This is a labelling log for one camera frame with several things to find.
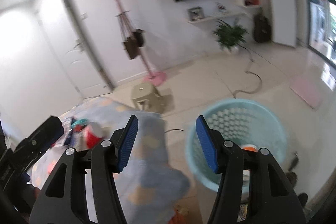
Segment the red white noodle cup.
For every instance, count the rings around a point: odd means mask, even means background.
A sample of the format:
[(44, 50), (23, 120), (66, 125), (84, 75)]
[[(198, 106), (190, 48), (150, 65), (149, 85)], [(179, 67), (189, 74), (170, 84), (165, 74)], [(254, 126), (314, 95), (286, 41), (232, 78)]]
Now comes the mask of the red white noodle cup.
[(104, 139), (105, 133), (96, 122), (90, 122), (83, 129), (84, 148), (91, 149)]

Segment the orange chips bag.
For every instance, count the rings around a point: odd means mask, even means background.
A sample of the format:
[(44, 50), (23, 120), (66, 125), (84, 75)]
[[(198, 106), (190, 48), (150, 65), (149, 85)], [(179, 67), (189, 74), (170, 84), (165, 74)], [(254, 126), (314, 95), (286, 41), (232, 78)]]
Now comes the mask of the orange chips bag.
[(189, 211), (185, 207), (176, 204), (174, 207), (174, 216), (168, 221), (168, 224), (187, 224), (188, 215)]

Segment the orange white paper cup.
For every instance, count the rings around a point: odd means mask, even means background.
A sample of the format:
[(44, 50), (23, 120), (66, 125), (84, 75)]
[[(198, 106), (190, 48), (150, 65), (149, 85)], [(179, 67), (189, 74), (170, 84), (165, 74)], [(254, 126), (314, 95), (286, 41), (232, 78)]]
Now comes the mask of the orange white paper cup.
[(241, 146), (241, 149), (246, 151), (258, 152), (258, 148), (252, 144), (244, 144)]

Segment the pastel scale pattern rug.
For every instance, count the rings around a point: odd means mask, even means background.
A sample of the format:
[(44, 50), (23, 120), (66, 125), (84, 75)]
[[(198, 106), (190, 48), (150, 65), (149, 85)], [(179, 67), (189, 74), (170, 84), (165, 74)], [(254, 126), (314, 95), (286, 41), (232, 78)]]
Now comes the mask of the pastel scale pattern rug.
[(174, 207), (190, 188), (189, 179), (169, 164), (165, 141), (166, 123), (159, 114), (137, 111), (108, 97), (97, 97), (73, 107), (59, 118), (71, 117), (98, 123), (111, 137), (131, 115), (138, 118), (126, 168), (114, 175), (127, 223), (168, 223)]

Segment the pink floor mat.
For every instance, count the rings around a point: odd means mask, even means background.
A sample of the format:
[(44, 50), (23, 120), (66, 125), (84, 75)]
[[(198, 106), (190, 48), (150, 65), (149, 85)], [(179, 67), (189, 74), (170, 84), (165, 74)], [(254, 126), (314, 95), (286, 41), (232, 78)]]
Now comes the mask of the pink floor mat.
[(322, 93), (310, 78), (298, 76), (290, 82), (289, 87), (311, 109), (317, 110), (321, 106), (323, 101)]

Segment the beige plastic stool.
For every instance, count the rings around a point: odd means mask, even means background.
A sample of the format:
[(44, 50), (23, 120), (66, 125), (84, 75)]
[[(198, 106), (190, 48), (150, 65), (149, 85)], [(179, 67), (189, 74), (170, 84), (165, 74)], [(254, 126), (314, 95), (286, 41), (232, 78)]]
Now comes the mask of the beige plastic stool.
[(163, 96), (149, 81), (140, 83), (132, 88), (131, 100), (135, 108), (141, 111), (162, 114), (165, 110)]

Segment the pink coat rack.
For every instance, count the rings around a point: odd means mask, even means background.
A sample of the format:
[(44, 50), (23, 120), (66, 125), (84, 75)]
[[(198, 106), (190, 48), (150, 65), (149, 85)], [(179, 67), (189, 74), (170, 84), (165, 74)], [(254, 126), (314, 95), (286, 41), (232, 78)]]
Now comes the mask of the pink coat rack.
[[(121, 24), (120, 24), (120, 14), (122, 12), (126, 12), (126, 14), (129, 12), (129, 11), (126, 11), (126, 9), (124, 8), (123, 4), (122, 4), (122, 1), (121, 0), (114, 0), (116, 2), (116, 6), (118, 8), (118, 15), (116, 16), (117, 19), (118, 19), (118, 24), (119, 24), (119, 27), (120, 27), (120, 31), (121, 31)], [(127, 14), (127, 17), (129, 19), (129, 22), (133, 28), (133, 31), (134, 31), (134, 25), (132, 24), (131, 20), (130, 20), (130, 17), (128, 16)], [(158, 86), (161, 86), (166, 80), (167, 80), (167, 75), (166, 73), (164, 72), (161, 72), (161, 71), (153, 71), (150, 66), (149, 66), (149, 63), (147, 62), (146, 58), (145, 58), (145, 55), (143, 54), (142, 52), (142, 49), (138, 47), (138, 56), (136, 58), (140, 58), (142, 64), (144, 65), (146, 71), (147, 71), (147, 75), (144, 77), (143, 81), (149, 81), (151, 82), (155, 87), (158, 87)]]

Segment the potted green plant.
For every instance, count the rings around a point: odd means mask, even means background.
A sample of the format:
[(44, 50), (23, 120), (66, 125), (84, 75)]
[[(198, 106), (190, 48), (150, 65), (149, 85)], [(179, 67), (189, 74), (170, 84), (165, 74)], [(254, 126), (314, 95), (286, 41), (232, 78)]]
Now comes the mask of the potted green plant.
[(233, 47), (240, 46), (241, 43), (246, 42), (245, 36), (248, 34), (248, 31), (238, 24), (237, 20), (231, 25), (219, 19), (217, 21), (217, 28), (213, 31), (213, 34), (217, 38), (220, 49), (231, 52)]

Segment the brown tote bag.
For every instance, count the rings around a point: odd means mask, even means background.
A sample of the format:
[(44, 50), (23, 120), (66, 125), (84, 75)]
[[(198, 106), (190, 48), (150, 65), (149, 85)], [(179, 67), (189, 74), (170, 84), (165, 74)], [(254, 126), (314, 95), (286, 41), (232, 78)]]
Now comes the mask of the brown tote bag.
[(137, 40), (133, 34), (133, 28), (129, 22), (126, 12), (120, 14), (121, 32), (125, 50), (131, 60), (138, 56)]

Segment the black acoustic guitar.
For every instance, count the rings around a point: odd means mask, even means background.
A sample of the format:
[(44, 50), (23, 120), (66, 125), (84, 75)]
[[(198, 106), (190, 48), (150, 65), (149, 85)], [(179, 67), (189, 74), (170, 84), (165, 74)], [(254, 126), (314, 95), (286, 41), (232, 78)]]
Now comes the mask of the black acoustic guitar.
[(254, 29), (253, 38), (257, 43), (267, 43), (271, 41), (272, 38), (272, 27), (269, 24), (269, 20), (264, 15), (263, 8), (254, 15)]

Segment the black small bag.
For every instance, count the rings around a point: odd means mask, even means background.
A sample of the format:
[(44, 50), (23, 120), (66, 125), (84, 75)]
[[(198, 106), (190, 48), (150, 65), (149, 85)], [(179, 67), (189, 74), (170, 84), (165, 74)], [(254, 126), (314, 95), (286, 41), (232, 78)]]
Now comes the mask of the black small bag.
[(139, 48), (142, 48), (145, 45), (145, 31), (138, 27), (138, 16), (135, 13), (132, 15), (132, 22), (134, 25), (134, 36), (137, 41), (137, 45)]

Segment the white washing machine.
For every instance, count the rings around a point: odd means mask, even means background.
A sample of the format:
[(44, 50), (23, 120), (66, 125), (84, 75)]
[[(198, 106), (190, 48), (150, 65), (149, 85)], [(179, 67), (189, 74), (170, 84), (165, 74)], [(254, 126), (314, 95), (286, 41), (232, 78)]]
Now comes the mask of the white washing machine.
[(316, 3), (310, 4), (311, 8), (311, 40), (320, 42), (325, 40), (326, 15), (325, 9)]

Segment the red white rounded shelf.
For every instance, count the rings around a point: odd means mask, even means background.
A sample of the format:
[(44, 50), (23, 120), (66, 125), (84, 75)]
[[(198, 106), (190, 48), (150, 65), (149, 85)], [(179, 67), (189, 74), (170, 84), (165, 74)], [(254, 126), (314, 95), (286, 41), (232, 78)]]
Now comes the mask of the red white rounded shelf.
[(249, 9), (261, 8), (263, 6), (262, 0), (236, 0), (236, 5)]

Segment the white wall shelf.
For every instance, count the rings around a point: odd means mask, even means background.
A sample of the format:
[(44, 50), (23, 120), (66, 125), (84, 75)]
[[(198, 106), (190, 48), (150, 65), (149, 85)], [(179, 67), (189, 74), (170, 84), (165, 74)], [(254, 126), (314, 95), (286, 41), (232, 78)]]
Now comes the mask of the white wall shelf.
[(224, 14), (216, 14), (212, 16), (207, 16), (203, 19), (198, 19), (198, 20), (188, 20), (187, 23), (189, 24), (198, 24), (198, 23), (203, 23), (203, 22), (209, 22), (212, 20), (218, 20), (218, 19), (223, 19), (223, 18), (230, 18), (230, 17), (235, 17), (235, 16), (246, 16), (247, 13), (243, 11), (234, 11), (234, 12), (228, 12)]

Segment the butterfly picture frame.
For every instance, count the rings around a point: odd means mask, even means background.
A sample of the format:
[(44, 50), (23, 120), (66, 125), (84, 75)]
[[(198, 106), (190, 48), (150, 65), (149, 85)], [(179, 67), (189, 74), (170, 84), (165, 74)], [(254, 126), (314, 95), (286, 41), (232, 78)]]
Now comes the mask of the butterfly picture frame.
[(187, 12), (189, 15), (189, 20), (192, 22), (205, 18), (203, 9), (201, 7), (190, 8)]

